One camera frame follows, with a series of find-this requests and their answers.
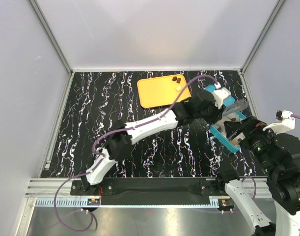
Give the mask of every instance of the white bracket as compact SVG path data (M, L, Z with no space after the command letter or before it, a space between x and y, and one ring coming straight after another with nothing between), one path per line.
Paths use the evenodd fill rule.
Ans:
M295 118L291 117L292 112L282 112L282 122L273 123L263 128L263 131L267 129L273 130L275 134L285 133L295 128Z
M160 118L165 112L166 112L166 110L164 110L154 116L142 119L142 120L126 123L125 127L126 128L135 127L136 125L145 123L145 122L153 120L155 118ZM172 110L170 110L161 119L154 121L150 124L146 124L144 126L128 130L127 133L132 136L132 138L131 138L132 144L135 144L138 141L140 141L141 139L144 139L145 137L148 137L152 134L156 134L158 132L168 130L168 129L174 129L177 127L177 125L178 125L178 121L176 120L176 115L174 114L174 112Z
M248 223L251 233L256 230L256 226L264 227L270 225L271 220L267 218L250 195L245 191L240 180L231 180L225 184L225 192L233 199Z
M104 175L110 170L113 165L117 163L117 161L109 159L109 152L106 148L102 150L102 154L104 155L99 155L94 164L86 170L87 173L90 172L86 175L86 178L91 185L102 182Z
M221 87L219 82L214 83L214 86L215 86L216 89L220 89L220 87Z
M217 89L214 90L212 92L214 99L215 99L215 105L217 106L217 108L221 108L224 104L224 100L227 99L231 93L227 88L221 88L221 89Z

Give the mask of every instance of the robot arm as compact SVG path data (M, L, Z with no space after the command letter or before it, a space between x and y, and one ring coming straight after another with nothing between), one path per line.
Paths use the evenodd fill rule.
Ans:
M254 236L298 236L300 233L300 141L283 133L295 126L291 114L278 111L276 118L281 122L271 125L255 117L224 122L227 137L258 158L267 173L267 185L275 200L276 228L267 218L252 218L252 215L261 214L253 207L250 197L243 197L242 192L237 194L241 185L236 176L227 178L226 172L218 175L218 189L225 190L237 203Z
M89 174L82 177L84 189L88 189L90 185L99 184L113 165L131 156L132 145L143 138L163 130L190 124L197 118L203 118L208 123L220 120L225 109L223 102L231 93L226 88L217 88L212 93L204 90L192 96L188 101L176 103L168 112L164 110L143 120L128 123L118 121L114 124L113 129L115 130L135 128L108 137L94 164L86 170Z

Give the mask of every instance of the gray wall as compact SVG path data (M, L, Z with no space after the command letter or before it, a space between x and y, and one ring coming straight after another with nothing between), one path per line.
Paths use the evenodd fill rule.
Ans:
M27 0L0 0L0 236L14 235L67 73Z
M259 118L300 115L300 0L288 0L245 73ZM291 134L300 139L300 120Z
M37 0L73 69L240 68L277 0Z

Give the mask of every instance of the aluminum frame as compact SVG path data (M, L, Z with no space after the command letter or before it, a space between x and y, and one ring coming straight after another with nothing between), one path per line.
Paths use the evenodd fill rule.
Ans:
M37 19L39 20L46 36L48 37L50 43L52 44L55 52L57 53L57 56L59 57L63 67L65 68L65 70L67 71L68 75L72 74L72 68L68 62L68 60L66 59L66 56L64 55L64 53L62 52L51 28L49 27L46 18L41 10L41 8L39 7L37 0L28 0L28 2L30 3Z
M45 34L47 35L50 43L52 44L54 50L57 53L57 56L59 57L60 61L62 62L65 70L67 71L68 75L69 75L69 79L68 82L66 84L66 88L63 92L63 96L59 105L59 109L57 112L57 117L53 126L53 130L52 130L52 134L51 134L51 138L49 140L47 149L46 149L46 154L45 154L45 159L44 159L44 164L43 164L43 168L41 169L41 172L44 170L45 167L48 167L48 165L50 164L50 160L52 158L52 153L53 153L53 149L55 146L55 140L57 138L58 135L58 131L59 131L59 127L60 127L60 122L62 119L62 115L64 112L64 108L66 105L66 101L68 98L68 94L69 94L69 90L71 87L71 83L73 80L73 76L74 76L74 72L90 72L92 71L91 69L83 69L83 70L73 70L73 68L70 66L68 60L66 59L66 56L64 55L63 51L61 50L55 36L53 35L51 28L49 27L45 16L42 13L42 10L40 9L37 0L28 0L28 2L30 3L35 15L37 16L41 27L44 29ZM225 69L229 69L229 70L238 70L239 71L239 75L241 77L242 83L244 85L244 89L246 92L247 97L250 100L250 109L253 115L258 116L257 110L255 108L255 105L253 103L253 99L252 99L252 95L248 86L248 83L245 79L245 71L247 70L247 68L249 67L252 59L254 58L254 56L256 55L256 52L258 51L260 45L262 44L265 36L267 35L267 33L269 32L273 22L275 21L275 19L277 18L278 14L280 13L284 3L286 2L286 0L279 0L269 19L267 20L265 26L263 27L256 43L254 44L251 52L249 53L249 56L247 57L244 65L242 66L242 68L240 69L232 69L232 68L225 68ZM165 68L164 70L180 70L180 68ZM201 68L186 68L184 70L200 70ZM134 71L141 71L144 69L134 69ZM117 71L127 71L127 69L119 69ZM20 222L18 224L17 227L17 231L16 231L16 236L26 236L27 232L28 232L28 228L29 228L29 224L33 215L33 211L36 205L36 201L37 198L40 197L48 197L48 196L53 196L55 194L55 190L57 189L58 186L60 186L62 184L62 182L65 179L63 178L33 178L30 181L30 185L27 189L27 193L26 193L26 201L25 201L25 207L24 210L22 212L22 216L20 219ZM268 187L266 186L265 182L261 182L262 179L260 180L256 180L256 182L259 181L258 184L258 188L261 188L260 191L262 191L260 193L260 191L257 192L257 196L258 198L270 198L271 194L269 192ZM247 192L251 191L251 180L245 180L245 189ZM65 186L61 189L60 191L60 195L59 196L63 196L63 197L68 197L70 196L70 187L71 187L71 182L66 183Z
M180 71L201 71L201 70L234 70L234 71L239 71L240 68L183 68L183 67L177 67L177 68L172 68L172 67L167 67L167 68L121 68L121 69L74 69L73 72L123 72L123 71L175 71L175 70L180 70Z
M43 165L42 165L42 168L38 175L39 177L41 176L43 170L46 170L49 168L49 165L51 163L56 139L57 139L59 128L60 128L60 123L62 121L62 116L63 116L65 106L67 103L67 99L68 99L68 95L70 92L73 77L74 77L74 73L72 73L69 76L68 81L65 86L65 89L63 91L63 94L62 94L62 97L61 97L61 100L59 103L59 107L58 107L58 112L57 112L57 115L55 118L55 122L54 122L54 125L52 128L51 135L50 135L50 139L49 139L47 147L46 147L46 151L45 151L45 155L44 155L44 159L43 159Z
M246 70L248 69L252 59L254 58L254 56L256 55L259 47L261 46L264 38L266 37L266 35L268 34L272 24L274 23L274 21L276 20L277 16L279 15L279 13L281 12L281 9L283 7L283 5L285 4L287 0L278 0L277 3L275 4L275 7L273 9L273 11L271 12L271 15L269 16L266 24L264 25L257 41L255 42L249 56L247 57L244 65L241 67L241 71L243 73L246 72Z

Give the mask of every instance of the white veins pattern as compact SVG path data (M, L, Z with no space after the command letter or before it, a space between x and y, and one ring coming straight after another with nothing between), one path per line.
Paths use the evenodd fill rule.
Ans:
M114 121L140 120L164 108L143 109L136 83L140 79L183 74L216 77L238 100L246 99L237 71L142 71L75 73L56 139L51 164L43 177L70 177L93 164L94 141L112 128ZM212 82L199 79L189 90L199 92ZM251 115L249 109L245 115ZM118 162L108 177L207 177L220 166L231 165L240 175L262 175L254 156L243 150L230 153L209 131L202 119L152 135L133 146L131 157ZM99 150L105 141L97 145Z

